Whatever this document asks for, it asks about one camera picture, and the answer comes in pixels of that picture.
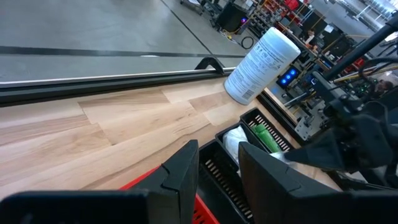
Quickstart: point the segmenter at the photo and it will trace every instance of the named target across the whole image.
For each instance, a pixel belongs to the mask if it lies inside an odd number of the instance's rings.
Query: gray floor
[[[245,55],[179,0],[2,0],[0,45]],[[172,14],[185,23],[197,38]],[[198,57],[0,55],[0,81],[191,70]],[[236,66],[240,58],[220,58]]]

